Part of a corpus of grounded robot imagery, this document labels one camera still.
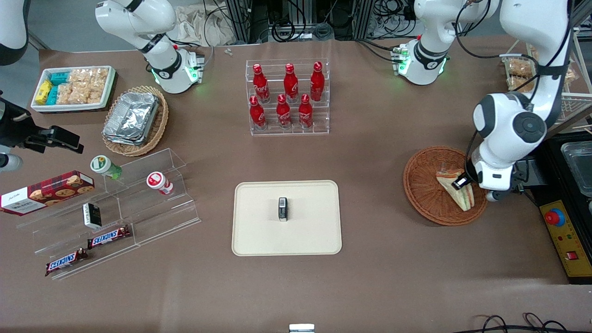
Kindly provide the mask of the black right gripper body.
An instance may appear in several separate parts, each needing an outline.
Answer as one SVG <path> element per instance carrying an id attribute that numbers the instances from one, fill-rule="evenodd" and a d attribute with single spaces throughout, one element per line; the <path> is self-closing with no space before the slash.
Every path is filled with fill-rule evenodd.
<path id="1" fill-rule="evenodd" d="M 39 141 L 29 141 L 30 137 L 38 135 L 44 128 L 35 124 L 31 114 L 25 108 L 19 107 L 5 99 L 0 99 L 0 143 L 9 148 L 19 147 L 36 152 L 44 152 L 46 148 Z"/>

